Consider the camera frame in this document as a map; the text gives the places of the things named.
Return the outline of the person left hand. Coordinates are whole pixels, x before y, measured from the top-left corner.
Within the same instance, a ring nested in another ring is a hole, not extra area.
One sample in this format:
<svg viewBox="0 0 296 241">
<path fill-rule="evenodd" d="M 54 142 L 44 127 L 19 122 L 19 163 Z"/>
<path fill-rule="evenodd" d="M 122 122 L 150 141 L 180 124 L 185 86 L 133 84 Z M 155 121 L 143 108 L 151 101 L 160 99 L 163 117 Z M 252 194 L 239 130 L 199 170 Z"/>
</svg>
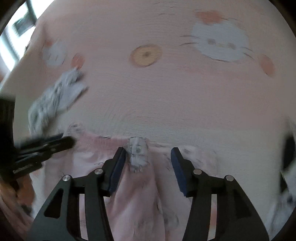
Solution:
<svg viewBox="0 0 296 241">
<path fill-rule="evenodd" d="M 35 192 L 32 186 L 32 180 L 29 175 L 25 175 L 17 180 L 19 189 L 16 191 L 11 185 L 1 180 L 1 197 L 9 208 L 17 206 L 31 207 Z"/>
</svg>

